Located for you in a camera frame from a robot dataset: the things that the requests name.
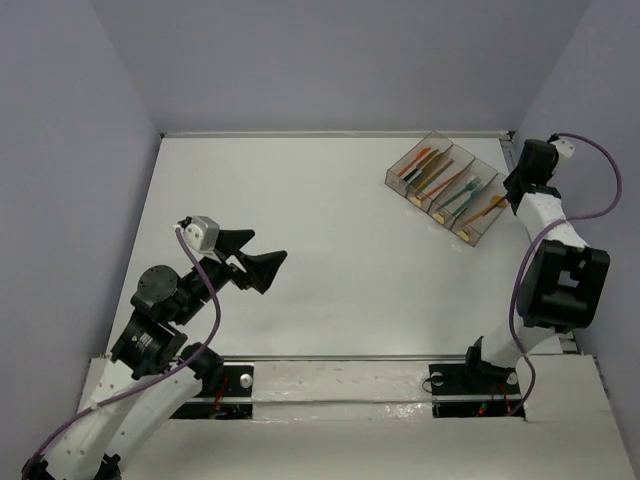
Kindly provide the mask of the orange spoon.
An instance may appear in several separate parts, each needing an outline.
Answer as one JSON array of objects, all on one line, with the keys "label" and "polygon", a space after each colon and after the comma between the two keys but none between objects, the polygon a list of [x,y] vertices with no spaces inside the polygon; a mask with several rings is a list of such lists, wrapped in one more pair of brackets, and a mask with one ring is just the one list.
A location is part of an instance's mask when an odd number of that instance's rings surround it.
[{"label": "orange spoon", "polygon": [[500,197],[500,196],[493,196],[491,201],[489,202],[489,204],[483,208],[482,210],[478,211],[477,213],[475,213],[474,215],[472,215],[471,217],[467,218],[465,220],[465,222],[467,224],[474,222],[475,220],[477,220],[480,217],[486,216],[487,214],[489,214],[491,211],[493,211],[494,209],[496,209],[494,207],[494,205],[499,202],[500,200],[506,200],[506,197]]}]

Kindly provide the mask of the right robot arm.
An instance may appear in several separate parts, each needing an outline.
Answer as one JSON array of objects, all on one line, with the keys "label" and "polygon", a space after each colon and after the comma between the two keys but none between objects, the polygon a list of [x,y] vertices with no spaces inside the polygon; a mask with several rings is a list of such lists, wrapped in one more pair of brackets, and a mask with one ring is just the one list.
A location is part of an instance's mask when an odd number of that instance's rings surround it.
[{"label": "right robot arm", "polygon": [[530,245],[516,274],[506,323],[470,346],[462,384],[482,392],[507,380],[540,343],[585,329],[593,321],[610,266],[609,254],[577,233],[549,182],[576,151],[578,135],[556,133],[524,142],[503,183],[506,200],[524,225]]}]

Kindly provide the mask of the teal fork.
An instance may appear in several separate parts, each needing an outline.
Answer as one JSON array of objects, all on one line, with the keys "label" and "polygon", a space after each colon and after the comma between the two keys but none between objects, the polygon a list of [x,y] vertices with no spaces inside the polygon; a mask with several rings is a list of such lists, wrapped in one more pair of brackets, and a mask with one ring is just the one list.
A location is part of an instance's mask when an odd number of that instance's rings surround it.
[{"label": "teal fork", "polygon": [[469,197],[452,213],[454,217],[459,217],[469,205],[483,192],[485,186],[477,186],[469,195]]},{"label": "teal fork", "polygon": [[457,200],[459,197],[461,197],[465,193],[472,192],[480,183],[481,183],[481,180],[478,177],[474,178],[473,180],[468,182],[461,190],[459,190],[458,192],[450,196],[446,201],[444,201],[442,203],[442,207],[448,206],[449,204]]}]

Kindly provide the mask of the orange-red chopstick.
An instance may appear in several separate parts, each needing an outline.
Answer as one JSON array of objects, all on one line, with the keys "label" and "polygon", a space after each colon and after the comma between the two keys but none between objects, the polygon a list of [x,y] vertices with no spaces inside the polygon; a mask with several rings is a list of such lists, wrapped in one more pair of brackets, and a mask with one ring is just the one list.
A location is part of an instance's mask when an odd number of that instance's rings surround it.
[{"label": "orange-red chopstick", "polygon": [[445,181],[440,183],[438,186],[436,186],[433,189],[431,189],[428,192],[426,192],[423,195],[423,200],[426,199],[426,198],[434,198],[434,195],[436,193],[438,193],[443,188],[447,187],[449,184],[451,184],[453,181],[455,181],[463,173],[464,173],[464,169],[458,171],[457,173],[455,173],[454,175],[452,175],[451,177],[449,177],[448,179],[446,179]]}]

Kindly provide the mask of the gold knife dark handle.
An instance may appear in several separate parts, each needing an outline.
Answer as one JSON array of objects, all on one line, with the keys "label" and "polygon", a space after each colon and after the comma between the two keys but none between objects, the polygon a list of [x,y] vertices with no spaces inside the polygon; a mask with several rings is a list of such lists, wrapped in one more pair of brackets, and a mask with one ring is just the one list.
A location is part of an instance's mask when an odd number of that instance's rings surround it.
[{"label": "gold knife dark handle", "polygon": [[424,169],[428,166],[428,164],[434,160],[440,154],[439,150],[432,150],[427,153],[423,158],[419,160],[416,164],[416,167],[413,168],[404,178],[403,180],[406,183],[413,182],[418,176],[420,176]]}]

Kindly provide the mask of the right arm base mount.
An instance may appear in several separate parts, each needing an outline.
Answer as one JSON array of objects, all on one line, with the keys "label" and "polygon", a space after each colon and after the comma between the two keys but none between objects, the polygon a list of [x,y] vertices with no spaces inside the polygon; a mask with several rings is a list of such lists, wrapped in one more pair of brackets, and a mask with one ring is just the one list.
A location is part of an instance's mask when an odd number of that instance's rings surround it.
[{"label": "right arm base mount", "polygon": [[463,363],[430,364],[421,388],[436,419],[508,417],[521,400],[518,383],[472,376]]}]

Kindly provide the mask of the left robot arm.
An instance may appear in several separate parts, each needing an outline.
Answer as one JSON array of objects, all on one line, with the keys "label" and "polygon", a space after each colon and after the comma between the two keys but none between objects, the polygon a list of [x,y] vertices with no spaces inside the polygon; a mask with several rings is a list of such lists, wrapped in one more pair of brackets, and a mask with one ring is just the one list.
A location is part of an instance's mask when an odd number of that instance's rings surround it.
[{"label": "left robot arm", "polygon": [[287,253],[247,255],[242,248],[254,231],[223,230],[206,216],[187,217],[173,230],[191,270],[179,275],[156,265],[141,275],[130,319],[96,386],[81,409],[37,448],[22,478],[119,479],[183,404],[223,386],[224,361],[209,347],[220,315],[202,342],[189,343],[180,329],[207,303],[220,312],[218,293],[229,283],[265,293]]}]

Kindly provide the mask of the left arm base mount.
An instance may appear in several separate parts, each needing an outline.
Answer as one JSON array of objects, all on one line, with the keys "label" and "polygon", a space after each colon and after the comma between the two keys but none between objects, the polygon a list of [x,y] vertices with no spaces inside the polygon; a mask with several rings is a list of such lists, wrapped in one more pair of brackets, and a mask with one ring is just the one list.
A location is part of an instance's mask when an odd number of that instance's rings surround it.
[{"label": "left arm base mount", "polygon": [[254,364],[226,363],[221,379],[185,402],[176,420],[249,420],[253,418]]}]

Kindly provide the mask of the orange plastic knife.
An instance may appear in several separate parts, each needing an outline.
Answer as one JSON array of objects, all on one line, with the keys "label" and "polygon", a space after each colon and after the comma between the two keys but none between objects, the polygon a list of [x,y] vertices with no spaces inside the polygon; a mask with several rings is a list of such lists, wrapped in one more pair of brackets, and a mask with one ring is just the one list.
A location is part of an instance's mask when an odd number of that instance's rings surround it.
[{"label": "orange plastic knife", "polygon": [[431,148],[430,147],[425,147],[423,149],[421,149],[419,151],[419,153],[414,157],[413,160],[411,160],[409,163],[407,163],[403,169],[398,173],[399,177],[404,177],[408,171],[412,170],[414,168],[414,165],[420,161],[425,155],[427,155],[430,152]]}]

